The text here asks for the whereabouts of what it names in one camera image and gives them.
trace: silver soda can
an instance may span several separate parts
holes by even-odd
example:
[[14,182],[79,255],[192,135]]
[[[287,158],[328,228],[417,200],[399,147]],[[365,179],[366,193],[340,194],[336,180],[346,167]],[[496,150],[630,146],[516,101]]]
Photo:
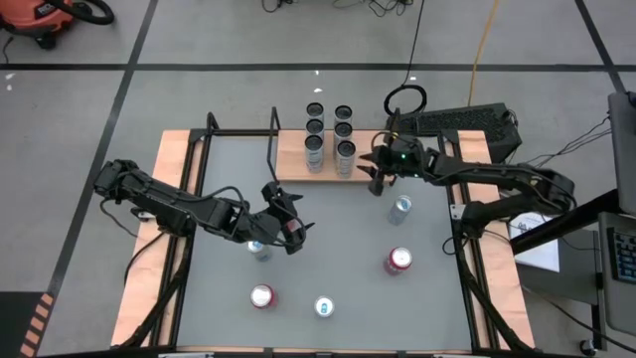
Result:
[[406,218],[406,215],[410,212],[410,208],[412,208],[412,206],[413,205],[409,197],[406,195],[398,196],[389,210],[389,222],[393,225],[401,224]]
[[258,309],[273,308],[278,303],[276,292],[269,284],[259,284],[249,295],[251,304]]
[[353,124],[353,117],[354,112],[351,110],[351,108],[348,105],[339,105],[336,108],[336,120],[334,121],[334,127],[338,124],[338,123],[349,123],[349,124]]
[[413,257],[406,248],[394,248],[385,260],[385,270],[390,275],[397,275],[408,268],[413,263]]
[[334,128],[334,158],[338,151],[338,144],[343,140],[351,140],[351,134],[354,128],[349,123],[338,123]]
[[327,318],[334,312],[334,300],[327,296],[320,296],[314,302],[314,311],[321,318]]
[[318,102],[309,103],[307,105],[307,115],[309,119],[318,119],[321,122],[325,122],[325,109],[322,104]]
[[355,159],[356,144],[349,140],[341,141],[336,152],[336,174],[343,179],[351,177]]
[[305,124],[305,132],[307,136],[318,135],[320,139],[325,140],[325,124],[320,119],[309,119]]
[[325,146],[318,135],[310,135],[305,138],[305,163],[310,173],[320,173]]
[[247,250],[254,255],[257,261],[262,263],[271,258],[271,249],[267,245],[263,245],[260,242],[247,242]]

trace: gray floor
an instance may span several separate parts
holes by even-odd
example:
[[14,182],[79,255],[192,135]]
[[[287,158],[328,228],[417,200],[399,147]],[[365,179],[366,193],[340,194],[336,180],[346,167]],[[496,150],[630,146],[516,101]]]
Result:
[[[117,15],[114,25],[78,23],[49,52],[16,38],[7,55],[11,64],[124,65],[155,1],[148,35],[138,44],[139,64],[405,64],[418,10],[410,7],[401,17],[380,19],[364,5],[336,10],[328,0],[300,0],[275,14],[265,14],[256,0],[108,0]],[[414,62],[471,64],[491,4],[426,1]],[[636,40],[628,26],[636,3],[585,4],[613,62],[636,65]],[[0,44],[7,38],[0,33]],[[603,64],[573,0],[503,1],[482,63]],[[114,103],[121,104],[121,112],[106,159],[134,159],[151,171],[161,132],[202,126],[209,110],[222,127],[265,128],[276,105],[283,127],[298,128],[306,103],[320,101],[328,110],[347,103],[357,127],[378,128],[386,119],[386,93],[404,78],[404,71],[323,71],[320,65],[311,71],[164,70],[136,71],[120,102],[115,95],[123,71],[113,67],[0,68],[0,195],[11,203],[0,215],[0,290],[47,289]],[[467,101],[469,72],[424,71],[411,77],[427,89],[427,109]],[[636,88],[636,74],[620,77],[628,89]],[[483,72],[477,75],[473,103],[503,101],[517,113],[524,144],[515,161],[523,161],[559,150],[599,122],[612,91],[604,72]],[[414,101],[412,93],[396,98],[406,109]],[[609,137],[555,159],[552,168],[576,182],[580,202],[615,185],[614,177],[604,174],[613,171]],[[133,242],[96,204],[93,198],[88,206],[41,354],[105,349],[110,342]],[[111,208],[135,227],[127,207]],[[556,300],[589,321],[586,306]],[[526,295],[526,303],[537,344],[546,351],[574,354],[576,342],[589,336],[543,301]],[[633,337],[614,335],[636,345]],[[627,353],[610,347],[606,355]]]

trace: black floor line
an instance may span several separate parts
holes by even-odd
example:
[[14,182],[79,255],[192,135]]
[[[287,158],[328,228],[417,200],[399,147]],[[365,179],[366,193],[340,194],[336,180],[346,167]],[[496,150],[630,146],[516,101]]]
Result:
[[88,177],[86,178],[86,182],[84,183],[83,189],[81,190],[79,203],[73,215],[73,219],[71,220],[71,226],[69,227],[67,237],[65,238],[64,245],[62,246],[60,257],[58,258],[58,262],[56,263],[56,267],[53,271],[53,276],[51,277],[51,282],[49,283],[49,292],[52,293],[55,297],[58,296],[58,293],[62,288],[62,283],[64,282],[64,277],[67,274],[67,269],[69,268],[69,263],[71,262],[71,256],[73,255],[73,251],[78,241],[78,236],[80,235],[81,225],[83,224],[83,219],[86,216],[88,204],[90,203],[90,198],[92,197],[92,181],[99,173],[103,160],[106,156],[106,151],[108,150],[108,145],[110,144],[110,139],[112,138],[112,133],[114,132],[115,125],[117,124],[117,120],[119,119],[121,107],[123,106],[126,94],[128,93],[128,88],[130,87],[130,81],[132,80],[132,75],[134,74],[135,64],[137,64],[137,61],[139,60],[141,48],[144,41],[146,40],[148,29],[150,28],[150,23],[152,22],[152,17],[154,16],[155,10],[157,8],[157,1],[158,0],[150,0],[150,3],[148,4],[146,15],[143,18],[139,34],[137,35],[137,39],[135,40],[132,53],[130,54],[130,59],[128,60],[126,70],[121,80],[121,84],[119,85],[119,89],[117,90],[117,94],[115,95],[112,109],[110,110],[110,115],[108,116],[108,120],[106,121],[103,133],[101,134],[101,139],[99,140],[99,145],[97,146],[94,158],[92,159]]
[[603,65],[605,65],[607,72],[609,73],[609,77],[612,80],[612,84],[614,85],[614,89],[616,91],[625,92],[625,85],[623,81],[620,79],[618,72],[616,71],[616,67],[614,67],[614,63],[612,59],[609,57],[609,53],[607,52],[607,48],[605,48],[605,44],[603,44],[603,40],[600,38],[600,34],[598,33],[598,29],[596,29],[596,25],[594,25],[594,21],[592,21],[591,15],[589,15],[589,11],[587,10],[587,6],[583,0],[574,0],[576,3],[576,7],[580,12],[580,16],[583,18],[583,22],[587,27],[587,31],[589,32],[589,36],[592,38],[594,42],[594,46],[598,51],[598,55],[603,61]]
[[[636,72],[636,65],[622,66],[624,72]],[[8,71],[125,71],[124,64],[10,64],[0,66]],[[406,71],[407,64],[135,64],[134,71],[165,72],[250,72],[250,71]],[[413,64],[413,71],[470,72],[472,64]],[[479,72],[608,72],[606,65],[515,65],[482,64]]]

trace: red soda can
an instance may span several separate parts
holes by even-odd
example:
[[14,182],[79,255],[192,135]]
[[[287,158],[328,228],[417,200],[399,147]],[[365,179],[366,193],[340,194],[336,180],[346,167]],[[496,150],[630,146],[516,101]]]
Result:
[[251,304],[258,309],[268,309],[276,306],[276,292],[268,284],[259,284],[249,296]]
[[410,251],[405,248],[394,248],[385,260],[385,270],[388,274],[396,275],[410,268],[413,257]]

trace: yellow cable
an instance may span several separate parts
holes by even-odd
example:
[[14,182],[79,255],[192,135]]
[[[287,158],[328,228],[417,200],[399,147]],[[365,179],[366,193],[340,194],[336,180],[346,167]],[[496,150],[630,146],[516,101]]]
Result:
[[468,106],[470,106],[470,102],[473,99],[473,89],[475,88],[475,73],[477,73],[477,64],[479,64],[479,59],[481,58],[481,53],[484,50],[484,45],[486,44],[486,38],[488,37],[488,33],[490,32],[490,27],[493,24],[493,19],[495,19],[495,13],[497,13],[497,7],[499,6],[499,0],[495,0],[493,3],[493,8],[490,9],[490,15],[488,15],[488,21],[486,22],[486,28],[484,28],[484,34],[481,36],[481,41],[479,42],[479,48],[477,49],[477,56],[475,56],[475,62],[473,63],[473,72],[470,77],[470,92],[468,93]]

